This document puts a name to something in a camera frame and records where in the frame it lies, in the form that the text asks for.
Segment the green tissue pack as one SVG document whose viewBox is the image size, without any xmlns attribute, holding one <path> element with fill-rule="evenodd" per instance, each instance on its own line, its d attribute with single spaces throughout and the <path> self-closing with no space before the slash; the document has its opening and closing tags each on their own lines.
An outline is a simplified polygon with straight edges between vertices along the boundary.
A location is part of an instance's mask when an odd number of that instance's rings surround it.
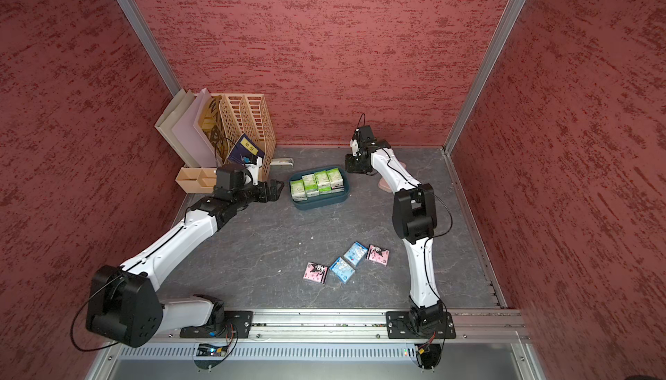
<svg viewBox="0 0 666 380">
<path fill-rule="evenodd" d="M 326 171 L 332 192 L 344 191 L 344 179 L 339 168 L 333 168 Z"/>
<path fill-rule="evenodd" d="M 317 180 L 314 174 L 303 175 L 302 182 L 305 189 L 305 194 L 308 198 L 319 196 Z"/>
<path fill-rule="evenodd" d="M 308 196 L 305 191 L 305 185 L 302 180 L 290 181 L 291 198 L 295 202 L 306 201 Z"/>
<path fill-rule="evenodd" d="M 317 184 L 317 190 L 319 194 L 325 194 L 332 191 L 331 181 L 328 177 L 328 174 L 325 170 L 316 172 L 314 174 L 315 182 Z"/>
</svg>

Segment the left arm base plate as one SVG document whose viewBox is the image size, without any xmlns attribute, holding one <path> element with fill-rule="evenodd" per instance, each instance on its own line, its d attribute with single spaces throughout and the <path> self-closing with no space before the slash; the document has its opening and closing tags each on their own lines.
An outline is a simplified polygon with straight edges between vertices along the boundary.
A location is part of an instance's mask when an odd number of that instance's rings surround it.
<svg viewBox="0 0 666 380">
<path fill-rule="evenodd" d="M 232 339 L 248 338 L 253 312 L 224 311 L 213 312 L 204 326 L 189 326 L 180 330 L 181 338 Z"/>
</svg>

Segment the pink case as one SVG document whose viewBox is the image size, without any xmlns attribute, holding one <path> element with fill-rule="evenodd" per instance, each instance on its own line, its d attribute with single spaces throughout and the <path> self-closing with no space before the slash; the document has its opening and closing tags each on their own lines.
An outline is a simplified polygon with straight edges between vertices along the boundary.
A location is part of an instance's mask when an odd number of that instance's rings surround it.
<svg viewBox="0 0 666 380">
<path fill-rule="evenodd" d="M 392 193 L 405 189 L 406 183 L 402 174 L 398 169 L 390 166 L 388 161 L 380 159 L 375 166 L 375 169 L 382 176 L 382 179 L 385 182 L 385 187 Z"/>
</svg>

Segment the gold patterned book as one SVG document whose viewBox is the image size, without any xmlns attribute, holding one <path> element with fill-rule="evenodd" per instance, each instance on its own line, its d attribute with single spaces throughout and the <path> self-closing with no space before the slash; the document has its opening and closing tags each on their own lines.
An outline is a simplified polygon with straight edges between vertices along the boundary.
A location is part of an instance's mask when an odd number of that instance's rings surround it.
<svg viewBox="0 0 666 380">
<path fill-rule="evenodd" d="M 229 142 L 225 135 L 224 123 L 220 114 L 221 103 L 221 96 L 212 96 L 207 102 L 204 102 L 199 115 L 199 128 L 213 147 L 215 156 L 224 160 L 227 158 Z"/>
</svg>

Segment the beige file organizer rack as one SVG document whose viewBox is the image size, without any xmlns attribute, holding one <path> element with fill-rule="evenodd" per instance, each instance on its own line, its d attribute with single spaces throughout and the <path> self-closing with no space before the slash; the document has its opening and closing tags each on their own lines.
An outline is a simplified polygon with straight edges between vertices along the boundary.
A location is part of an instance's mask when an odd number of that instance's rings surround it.
<svg viewBox="0 0 666 380">
<path fill-rule="evenodd" d="M 178 155 L 180 152 L 179 144 L 173 136 L 171 128 L 180 119 L 198 93 L 190 90 L 180 90 L 173 98 L 164 116 L 155 125 L 156 129 L 161 132 Z M 248 135 L 260 149 L 265 151 L 259 180 L 260 182 L 266 182 L 270 175 L 271 162 L 276 147 L 276 136 L 265 96 L 251 93 L 211 93 L 211 95 L 222 97 L 220 114 L 224 123 L 225 135 L 229 142 L 227 156 L 241 135 Z M 184 165 L 176 176 L 176 183 L 187 194 L 210 194 L 213 192 L 213 186 L 215 185 L 216 169 L 228 163 L 231 162 L 227 161 L 226 158 L 224 160 L 218 159 L 215 168 L 189 168 Z"/>
</svg>

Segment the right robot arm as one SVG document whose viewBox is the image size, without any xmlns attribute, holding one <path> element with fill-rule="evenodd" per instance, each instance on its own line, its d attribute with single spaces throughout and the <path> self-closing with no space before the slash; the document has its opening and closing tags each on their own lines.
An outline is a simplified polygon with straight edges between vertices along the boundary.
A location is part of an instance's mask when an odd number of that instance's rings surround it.
<svg viewBox="0 0 666 380">
<path fill-rule="evenodd" d="M 444 336 L 447 314 L 435 286 L 432 258 L 437 227 L 435 191 L 414 178 L 369 125 L 355 129 L 350 148 L 345 156 L 346 171 L 364 175 L 377 172 L 394 195 L 393 227 L 403 241 L 409 263 L 409 328 L 418 336 Z"/>
</svg>

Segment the left circuit board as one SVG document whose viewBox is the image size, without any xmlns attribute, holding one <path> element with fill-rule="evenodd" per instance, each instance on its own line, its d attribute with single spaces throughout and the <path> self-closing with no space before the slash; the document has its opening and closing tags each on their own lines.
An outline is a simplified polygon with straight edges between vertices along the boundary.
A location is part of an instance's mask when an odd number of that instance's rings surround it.
<svg viewBox="0 0 666 380">
<path fill-rule="evenodd" d="M 199 344 L 196 357 L 226 357 L 230 345 Z"/>
</svg>

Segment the corner aluminium profile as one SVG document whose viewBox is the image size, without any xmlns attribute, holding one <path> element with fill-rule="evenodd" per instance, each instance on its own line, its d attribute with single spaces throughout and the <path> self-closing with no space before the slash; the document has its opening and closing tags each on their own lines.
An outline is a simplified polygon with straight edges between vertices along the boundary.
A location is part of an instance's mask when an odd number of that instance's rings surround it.
<svg viewBox="0 0 666 380">
<path fill-rule="evenodd" d="M 470 85 L 468 94 L 461 106 L 461 110 L 454 121 L 451 132 L 443 146 L 443 153 L 447 157 L 451 157 L 456 144 L 458 143 L 461 134 L 473 113 L 480 94 L 483 92 L 485 84 L 489 79 L 494 66 L 501 56 L 504 46 L 515 26 L 518 17 L 527 0 L 508 0 L 501 18 L 495 28 L 494 34 L 487 47 L 484 57 L 480 63 L 480 67 Z"/>
<path fill-rule="evenodd" d="M 142 43 L 147 55 L 150 57 L 154 67 L 161 76 L 162 81 L 166 87 L 168 87 L 170 93 L 173 96 L 176 95 L 180 91 L 180 83 L 154 38 L 154 35 L 135 0 L 116 0 L 116 2 L 121 7 L 122 12 L 140 40 L 140 43 Z"/>
</svg>

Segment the right corner aluminium profile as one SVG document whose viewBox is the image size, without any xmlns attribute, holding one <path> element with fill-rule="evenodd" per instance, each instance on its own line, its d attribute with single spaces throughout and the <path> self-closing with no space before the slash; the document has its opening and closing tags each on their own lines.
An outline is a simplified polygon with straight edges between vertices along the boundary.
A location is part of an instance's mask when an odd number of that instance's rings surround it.
<svg viewBox="0 0 666 380">
<path fill-rule="evenodd" d="M 480 94 L 483 92 L 485 84 L 489 79 L 494 66 L 501 56 L 504 46 L 515 26 L 518 17 L 527 0 L 508 0 L 501 18 L 495 28 L 494 34 L 487 47 L 484 57 L 480 63 L 480 67 L 470 85 L 468 94 L 461 106 L 461 110 L 454 121 L 451 132 L 443 146 L 443 153 L 447 157 L 451 157 L 456 144 L 458 143 L 461 134 L 473 113 Z"/>
</svg>

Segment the pink folder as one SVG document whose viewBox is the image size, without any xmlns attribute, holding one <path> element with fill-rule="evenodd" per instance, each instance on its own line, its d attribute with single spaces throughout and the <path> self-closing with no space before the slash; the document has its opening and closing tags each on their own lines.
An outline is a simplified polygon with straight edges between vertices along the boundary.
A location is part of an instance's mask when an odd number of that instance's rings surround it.
<svg viewBox="0 0 666 380">
<path fill-rule="evenodd" d="M 218 164 L 213 147 L 199 128 L 202 106 L 211 97 L 207 88 L 202 89 L 171 128 L 179 144 L 179 155 L 189 168 L 215 168 Z"/>
</svg>

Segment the pink tissue pack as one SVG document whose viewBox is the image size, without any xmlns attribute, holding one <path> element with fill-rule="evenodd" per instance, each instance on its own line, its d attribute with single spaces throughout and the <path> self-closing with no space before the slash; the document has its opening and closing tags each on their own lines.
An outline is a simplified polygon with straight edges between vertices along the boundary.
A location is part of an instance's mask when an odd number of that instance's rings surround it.
<svg viewBox="0 0 666 380">
<path fill-rule="evenodd" d="M 324 284 L 328 272 L 329 272 L 329 267 L 327 267 L 326 265 L 314 262 L 308 262 L 305 267 L 303 279 L 317 284 Z"/>
<path fill-rule="evenodd" d="M 376 245 L 369 245 L 366 259 L 386 267 L 390 258 L 390 250 Z"/>
</svg>

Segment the blue tissue pack bottom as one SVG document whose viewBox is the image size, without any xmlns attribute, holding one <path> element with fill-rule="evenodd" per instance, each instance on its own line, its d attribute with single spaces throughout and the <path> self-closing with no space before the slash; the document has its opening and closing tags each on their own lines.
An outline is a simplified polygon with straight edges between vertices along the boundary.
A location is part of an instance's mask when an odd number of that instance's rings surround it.
<svg viewBox="0 0 666 380">
<path fill-rule="evenodd" d="M 355 268 L 352 267 L 343 257 L 338 257 L 330 266 L 331 272 L 340 279 L 343 284 L 346 284 L 355 274 Z"/>
</svg>

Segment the aluminium front rail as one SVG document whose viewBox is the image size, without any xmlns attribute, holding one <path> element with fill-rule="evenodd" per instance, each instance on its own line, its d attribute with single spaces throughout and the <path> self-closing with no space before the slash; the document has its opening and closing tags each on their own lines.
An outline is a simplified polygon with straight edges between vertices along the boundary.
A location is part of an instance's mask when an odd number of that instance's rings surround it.
<svg viewBox="0 0 666 380">
<path fill-rule="evenodd" d="M 424 343 L 421 339 L 389 339 L 383 309 L 256 309 L 248 338 L 250 343 Z M 522 312 L 510 309 L 451 308 L 456 339 L 470 344 L 530 344 Z"/>
</svg>

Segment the blue tissue pack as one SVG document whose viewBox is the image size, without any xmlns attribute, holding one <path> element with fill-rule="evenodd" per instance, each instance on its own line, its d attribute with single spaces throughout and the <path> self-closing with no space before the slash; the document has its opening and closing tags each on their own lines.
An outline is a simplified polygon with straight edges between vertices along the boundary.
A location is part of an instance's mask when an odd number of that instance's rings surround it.
<svg viewBox="0 0 666 380">
<path fill-rule="evenodd" d="M 369 249 L 358 241 L 355 241 L 350 248 L 343 255 L 343 258 L 352 267 L 358 267 L 359 263 L 363 261 L 368 254 Z"/>
<path fill-rule="evenodd" d="M 355 274 L 355 268 L 352 267 L 343 257 L 338 257 L 330 266 L 331 272 L 340 279 L 343 284 L 346 284 Z"/>
</svg>

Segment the teal storage box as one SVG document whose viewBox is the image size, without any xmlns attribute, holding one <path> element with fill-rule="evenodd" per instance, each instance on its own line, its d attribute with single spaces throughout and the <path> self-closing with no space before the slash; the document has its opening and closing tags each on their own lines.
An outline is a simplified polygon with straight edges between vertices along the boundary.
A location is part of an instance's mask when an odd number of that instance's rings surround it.
<svg viewBox="0 0 666 380">
<path fill-rule="evenodd" d="M 344 191 L 341 192 L 329 192 L 325 194 L 319 194 L 319 196 L 315 196 L 312 198 L 308 198 L 306 201 L 300 201 L 300 202 L 295 202 L 291 198 L 292 204 L 299 210 L 312 210 L 315 208 L 322 208 L 334 204 L 338 204 L 341 202 L 344 202 L 347 200 L 347 198 L 350 195 L 350 184 L 348 177 L 346 173 L 338 166 L 326 166 L 326 167 L 319 167 L 315 168 L 313 170 L 305 170 L 305 171 L 300 171 L 297 172 L 296 174 L 292 175 L 289 179 L 289 189 L 290 189 L 290 194 L 291 194 L 291 188 L 290 188 L 290 181 L 296 181 L 296 180 L 302 180 L 303 175 L 309 175 L 309 174 L 315 174 L 316 172 L 322 171 L 322 170 L 330 170 L 333 168 L 339 168 L 343 175 L 344 179 Z"/>
</svg>

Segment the left corner aluminium profile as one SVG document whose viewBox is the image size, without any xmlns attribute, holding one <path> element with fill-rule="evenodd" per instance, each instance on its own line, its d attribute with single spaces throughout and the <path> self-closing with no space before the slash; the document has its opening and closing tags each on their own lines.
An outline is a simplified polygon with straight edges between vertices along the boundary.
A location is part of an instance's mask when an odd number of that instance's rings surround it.
<svg viewBox="0 0 666 380">
<path fill-rule="evenodd" d="M 162 81 L 166 87 L 168 87 L 170 93 L 173 96 L 176 95 L 180 91 L 180 83 L 154 38 L 154 35 L 135 0 L 116 0 L 116 2 L 121 7 L 122 12 L 140 40 L 140 43 L 142 43 L 147 55 L 150 57 L 154 67 L 161 76 Z"/>
</svg>

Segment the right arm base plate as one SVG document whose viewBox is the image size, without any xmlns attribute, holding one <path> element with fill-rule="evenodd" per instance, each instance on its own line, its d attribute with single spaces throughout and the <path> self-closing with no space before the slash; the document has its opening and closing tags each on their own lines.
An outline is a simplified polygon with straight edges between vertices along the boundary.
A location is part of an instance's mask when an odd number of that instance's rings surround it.
<svg viewBox="0 0 666 380">
<path fill-rule="evenodd" d="M 444 319 L 433 326 L 418 331 L 410 319 L 409 312 L 386 312 L 386 327 L 389 339 L 456 339 L 457 334 L 450 312 L 444 312 Z"/>
</svg>

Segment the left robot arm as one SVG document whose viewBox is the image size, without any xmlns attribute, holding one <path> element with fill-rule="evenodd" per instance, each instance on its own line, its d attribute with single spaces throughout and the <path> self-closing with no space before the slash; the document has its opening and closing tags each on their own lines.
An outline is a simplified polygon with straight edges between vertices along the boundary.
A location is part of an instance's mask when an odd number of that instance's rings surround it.
<svg viewBox="0 0 666 380">
<path fill-rule="evenodd" d="M 157 333 L 193 331 L 209 338 L 236 335 L 224 305 L 208 295 L 160 301 L 169 274 L 200 244 L 253 203 L 278 201 L 284 183 L 262 182 L 257 165 L 227 164 L 216 170 L 213 192 L 192 204 L 173 228 L 118 267 L 101 267 L 81 311 L 85 327 L 115 344 L 138 348 Z"/>
</svg>

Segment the pink tissue pack bottom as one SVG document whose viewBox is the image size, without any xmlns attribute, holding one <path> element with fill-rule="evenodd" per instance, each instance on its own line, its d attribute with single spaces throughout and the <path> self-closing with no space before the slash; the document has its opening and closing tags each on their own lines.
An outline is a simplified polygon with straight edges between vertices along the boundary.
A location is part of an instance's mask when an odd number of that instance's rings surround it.
<svg viewBox="0 0 666 380">
<path fill-rule="evenodd" d="M 305 267 L 303 279 L 317 284 L 324 284 L 328 272 L 329 272 L 329 267 L 327 267 L 326 265 L 314 262 L 308 262 Z"/>
</svg>

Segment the navy blue book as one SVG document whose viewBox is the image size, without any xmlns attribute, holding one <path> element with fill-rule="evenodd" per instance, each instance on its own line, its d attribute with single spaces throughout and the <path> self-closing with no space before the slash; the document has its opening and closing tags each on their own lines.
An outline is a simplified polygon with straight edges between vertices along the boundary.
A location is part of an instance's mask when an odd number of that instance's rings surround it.
<svg viewBox="0 0 666 380">
<path fill-rule="evenodd" d="M 232 146 L 232 149 L 227 156 L 227 161 L 245 165 L 248 162 L 248 159 L 252 159 L 255 156 L 261 156 L 264 163 L 265 151 L 260 149 L 260 147 L 255 144 L 248 135 L 242 134 L 239 140 L 237 140 Z"/>
</svg>

